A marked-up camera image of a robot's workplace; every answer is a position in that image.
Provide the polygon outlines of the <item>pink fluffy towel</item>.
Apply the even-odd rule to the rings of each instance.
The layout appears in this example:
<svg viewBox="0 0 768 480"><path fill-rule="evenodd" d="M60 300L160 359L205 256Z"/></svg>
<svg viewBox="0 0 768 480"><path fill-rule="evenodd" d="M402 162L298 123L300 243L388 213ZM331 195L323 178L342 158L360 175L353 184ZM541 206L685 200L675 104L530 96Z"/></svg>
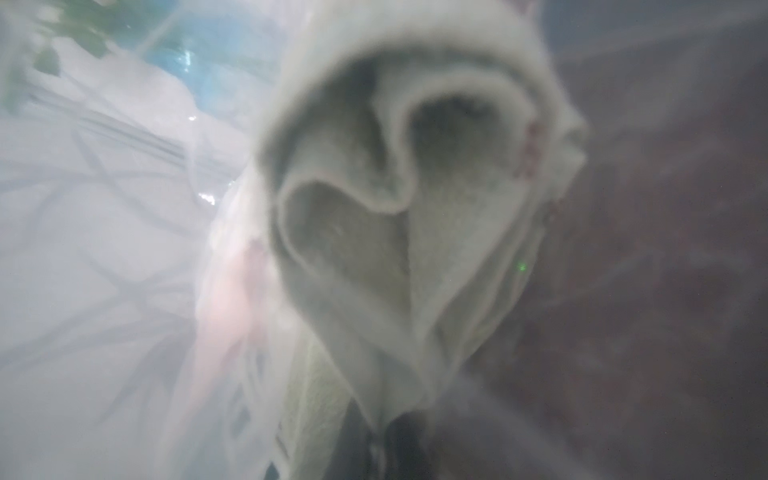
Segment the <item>pink fluffy towel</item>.
<svg viewBox="0 0 768 480"><path fill-rule="evenodd" d="M207 255L198 283L189 370L192 407L205 401L231 351L256 329L266 264L266 249L258 240L219 244Z"/></svg>

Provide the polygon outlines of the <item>clear plastic vacuum bag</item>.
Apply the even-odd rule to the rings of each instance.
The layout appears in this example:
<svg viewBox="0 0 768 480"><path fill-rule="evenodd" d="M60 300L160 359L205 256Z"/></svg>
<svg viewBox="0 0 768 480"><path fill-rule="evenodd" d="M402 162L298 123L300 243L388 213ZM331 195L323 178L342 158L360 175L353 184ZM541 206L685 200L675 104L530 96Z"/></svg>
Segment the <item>clear plastic vacuum bag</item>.
<svg viewBox="0 0 768 480"><path fill-rule="evenodd" d="M243 123L109 42L54 42L1 111L1 475L292 479L301 319L256 153L292 44L327 1L249 1L286 33ZM767 475L767 5L503 1L585 124L585 162L495 332L423 411L435 479ZM256 329L188 400L198 283L266 249Z"/></svg>

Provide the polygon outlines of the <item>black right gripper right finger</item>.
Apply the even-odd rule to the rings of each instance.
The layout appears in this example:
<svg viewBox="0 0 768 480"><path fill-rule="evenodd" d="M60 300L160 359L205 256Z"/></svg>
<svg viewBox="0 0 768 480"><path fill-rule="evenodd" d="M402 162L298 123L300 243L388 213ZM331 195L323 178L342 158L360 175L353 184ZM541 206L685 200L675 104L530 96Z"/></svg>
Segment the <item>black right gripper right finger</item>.
<svg viewBox="0 0 768 480"><path fill-rule="evenodd" d="M383 437L380 478L432 480L436 478L427 447L427 417L423 411L406 413L392 421Z"/></svg>

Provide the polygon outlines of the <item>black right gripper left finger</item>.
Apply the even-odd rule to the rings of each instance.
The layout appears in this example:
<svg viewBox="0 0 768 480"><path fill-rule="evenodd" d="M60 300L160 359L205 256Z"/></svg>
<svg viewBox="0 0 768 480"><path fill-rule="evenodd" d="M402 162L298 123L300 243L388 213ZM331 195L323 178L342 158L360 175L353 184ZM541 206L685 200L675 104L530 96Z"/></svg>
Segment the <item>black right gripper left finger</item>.
<svg viewBox="0 0 768 480"><path fill-rule="evenodd" d="M324 480L377 479L377 459L372 432L358 404L351 401L325 470Z"/></svg>

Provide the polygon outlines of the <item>cream towel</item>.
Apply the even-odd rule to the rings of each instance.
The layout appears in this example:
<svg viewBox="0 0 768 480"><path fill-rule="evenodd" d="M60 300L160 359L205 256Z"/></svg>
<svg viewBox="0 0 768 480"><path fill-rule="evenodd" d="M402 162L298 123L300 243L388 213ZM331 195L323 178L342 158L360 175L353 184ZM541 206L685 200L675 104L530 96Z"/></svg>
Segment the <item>cream towel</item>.
<svg viewBox="0 0 768 480"><path fill-rule="evenodd" d="M503 1L327 1L290 45L256 153L301 319L292 479L323 479L348 404L375 442L433 406L519 300L585 162L534 22Z"/></svg>

